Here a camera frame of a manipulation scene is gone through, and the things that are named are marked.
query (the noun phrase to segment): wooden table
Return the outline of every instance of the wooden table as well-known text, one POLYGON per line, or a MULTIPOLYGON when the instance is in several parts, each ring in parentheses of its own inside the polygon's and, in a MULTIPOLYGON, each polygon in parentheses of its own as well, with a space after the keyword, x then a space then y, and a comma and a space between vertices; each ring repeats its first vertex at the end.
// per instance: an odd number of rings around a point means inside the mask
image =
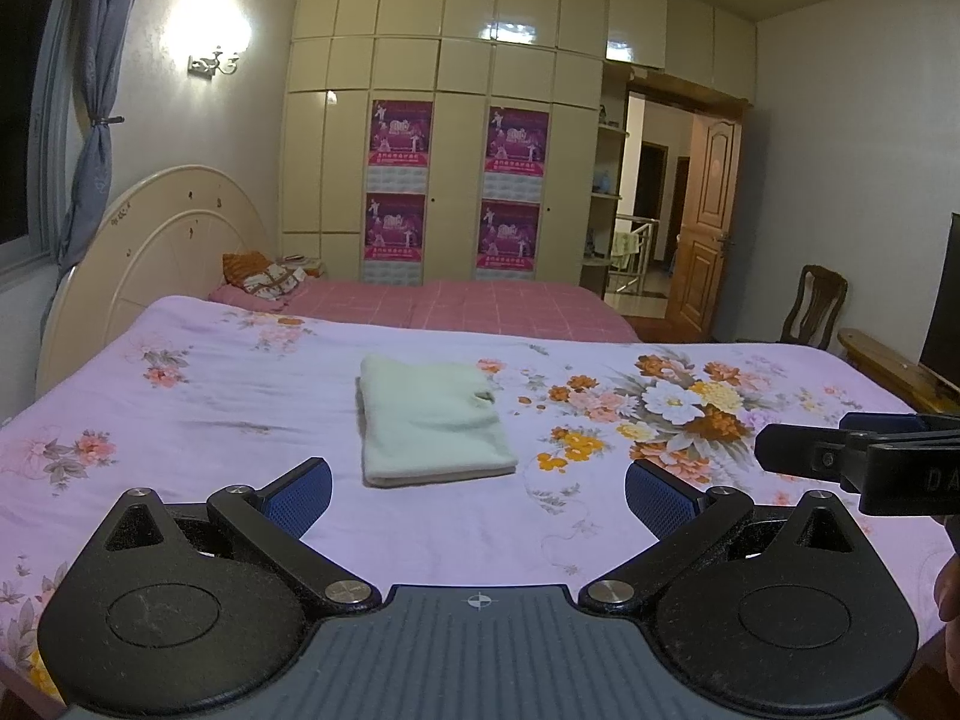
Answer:
POLYGON ((860 330, 837 333, 847 362, 883 389, 921 413, 960 413, 960 399, 950 395, 936 377, 899 352, 860 330))

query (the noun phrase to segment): gray ribbed plate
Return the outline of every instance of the gray ribbed plate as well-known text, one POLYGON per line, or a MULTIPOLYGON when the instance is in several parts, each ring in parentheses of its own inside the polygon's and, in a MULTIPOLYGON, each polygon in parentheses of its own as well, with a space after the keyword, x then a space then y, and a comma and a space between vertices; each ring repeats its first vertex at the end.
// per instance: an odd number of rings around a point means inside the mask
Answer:
MULTIPOLYGON (((65 717, 94 715, 73 709, 65 717)), ((674 680, 640 630, 549 587, 409 587, 320 626, 302 657, 218 720, 733 720, 674 680)), ((862 720, 894 720, 891 709, 862 720)))

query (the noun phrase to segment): floral bedsheet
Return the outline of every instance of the floral bedsheet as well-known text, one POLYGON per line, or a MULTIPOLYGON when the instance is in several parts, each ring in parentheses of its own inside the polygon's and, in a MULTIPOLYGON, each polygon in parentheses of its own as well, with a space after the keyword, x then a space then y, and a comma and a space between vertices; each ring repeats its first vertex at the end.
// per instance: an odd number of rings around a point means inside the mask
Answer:
MULTIPOLYGON (((0 430, 0 661, 55 693, 37 654, 37 620, 127 488, 203 501, 321 456, 333 498, 304 541, 384 594, 392 584, 568 584, 576 597, 655 541, 624 500, 631 459, 699 488, 733 485, 757 503, 789 505, 815 485, 764 473, 755 435, 775 421, 835 425, 849 410, 907 409, 804 347, 533 341, 163 298, 0 430), (373 351, 478 365, 496 391, 517 473, 365 487, 356 378, 373 351)), ((854 496, 834 491, 856 511, 854 496)), ((943 529, 926 518, 856 519, 926 640, 940 627, 933 580, 952 555, 943 529)))

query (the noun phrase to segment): wooden chair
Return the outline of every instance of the wooden chair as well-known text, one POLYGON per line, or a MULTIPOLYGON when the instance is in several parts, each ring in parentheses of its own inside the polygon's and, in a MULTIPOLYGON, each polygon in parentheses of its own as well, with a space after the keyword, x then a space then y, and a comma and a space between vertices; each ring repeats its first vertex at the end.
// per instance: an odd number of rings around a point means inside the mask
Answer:
POLYGON ((847 287, 847 279, 834 271, 828 271, 819 265, 804 266, 800 272, 797 300, 786 317, 779 342, 814 346, 814 336, 823 327, 823 334, 816 346, 818 349, 826 349, 833 338, 833 326, 836 324, 840 309, 843 308, 844 300, 847 299, 847 287), (794 335, 793 326, 797 317, 800 317, 800 308, 803 308, 803 299, 806 297, 808 287, 810 300, 803 318, 800 319, 797 335, 794 335))

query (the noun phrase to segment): pink bedspread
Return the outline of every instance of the pink bedspread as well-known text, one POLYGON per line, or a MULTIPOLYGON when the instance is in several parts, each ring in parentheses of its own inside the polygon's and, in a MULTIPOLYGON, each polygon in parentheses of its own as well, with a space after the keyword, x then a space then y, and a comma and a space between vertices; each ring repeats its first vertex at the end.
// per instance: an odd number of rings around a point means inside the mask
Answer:
POLYGON ((253 298, 231 286, 215 290, 210 299, 330 322, 560 341, 637 341, 634 329, 603 300, 569 284, 438 281, 424 287, 381 287, 310 280, 281 300, 253 298))
POLYGON ((927 640, 941 627, 933 581, 953 554, 944 529, 928 517, 863 517, 837 485, 764 473, 752 456, 765 424, 836 425, 849 410, 907 409, 803 346, 541 341, 163 298, 0 429, 0 678, 51 689, 37 620, 124 490, 203 501, 228 484, 262 487, 313 456, 330 465, 333 498, 304 542, 384 595, 392 584, 567 584, 576 598, 656 541, 624 498, 636 457, 699 488, 741 488, 758 504, 793 505, 805 490, 829 488, 927 640), (364 485, 356 381, 371 353, 486 372, 517 472, 364 485))

